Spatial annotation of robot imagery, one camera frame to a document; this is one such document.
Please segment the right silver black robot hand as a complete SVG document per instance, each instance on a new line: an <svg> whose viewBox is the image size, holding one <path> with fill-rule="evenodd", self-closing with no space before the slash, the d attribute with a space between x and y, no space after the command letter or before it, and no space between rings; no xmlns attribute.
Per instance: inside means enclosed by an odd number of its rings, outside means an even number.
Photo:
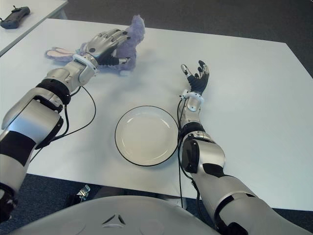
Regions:
<svg viewBox="0 0 313 235"><path fill-rule="evenodd" d="M191 91L202 95L209 80L209 68L206 63L199 60L198 73L195 74L192 74L185 64L181 65L181 70L187 78Z"/></svg>

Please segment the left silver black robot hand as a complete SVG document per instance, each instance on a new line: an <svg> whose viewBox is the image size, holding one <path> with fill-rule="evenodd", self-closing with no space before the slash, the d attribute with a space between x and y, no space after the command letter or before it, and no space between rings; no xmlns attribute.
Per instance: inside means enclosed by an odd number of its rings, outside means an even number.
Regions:
<svg viewBox="0 0 313 235"><path fill-rule="evenodd" d="M130 36L128 36L128 33L125 30L115 28L107 32L100 32L86 43L86 53L90 54L96 60L98 65L123 65L128 63L131 58L117 58L114 55L114 52L129 39Z"/></svg>

